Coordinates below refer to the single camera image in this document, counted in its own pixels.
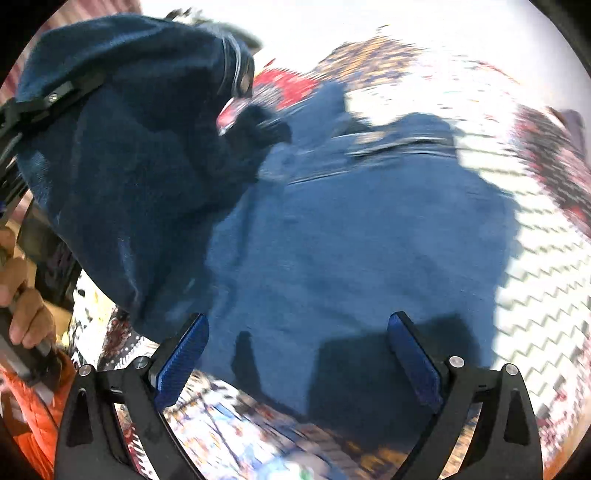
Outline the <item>orange sleeve forearm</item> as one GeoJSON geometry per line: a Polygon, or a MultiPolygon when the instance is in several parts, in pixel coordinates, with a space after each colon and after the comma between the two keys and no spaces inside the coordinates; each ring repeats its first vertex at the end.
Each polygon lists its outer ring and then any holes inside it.
{"type": "Polygon", "coordinates": [[[57,351],[61,372],[52,399],[46,403],[33,387],[15,373],[1,367],[1,379],[22,414],[22,421],[8,417],[7,427],[24,457],[42,479],[54,478],[58,431],[67,398],[76,377],[70,358],[57,351]]]}

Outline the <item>person's left hand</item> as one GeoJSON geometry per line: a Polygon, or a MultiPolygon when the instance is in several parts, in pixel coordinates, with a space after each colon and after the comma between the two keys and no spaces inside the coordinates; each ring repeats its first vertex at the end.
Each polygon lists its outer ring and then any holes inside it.
{"type": "Polygon", "coordinates": [[[43,341],[53,344],[56,325],[41,294],[28,286],[28,264],[15,255],[16,237],[7,227],[1,228],[1,251],[7,260],[1,267],[1,306],[12,313],[9,338],[14,345],[31,349],[43,341]]]}

